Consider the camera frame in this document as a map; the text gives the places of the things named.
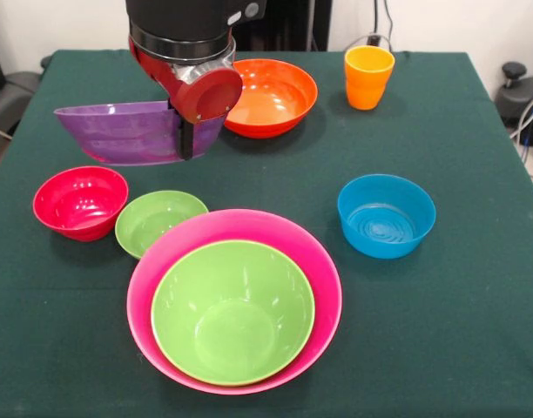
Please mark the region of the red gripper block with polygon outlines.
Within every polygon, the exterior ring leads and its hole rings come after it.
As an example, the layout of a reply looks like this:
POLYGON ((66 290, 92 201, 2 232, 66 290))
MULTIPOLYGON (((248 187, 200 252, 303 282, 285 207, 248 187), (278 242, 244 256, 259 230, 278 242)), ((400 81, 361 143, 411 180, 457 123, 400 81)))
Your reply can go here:
POLYGON ((234 40, 213 60, 196 65, 174 64, 146 53, 133 41, 130 51, 144 72, 168 94, 169 103, 183 118, 178 128, 178 155, 193 156, 193 124, 224 117, 242 93, 241 75, 234 69, 234 40))

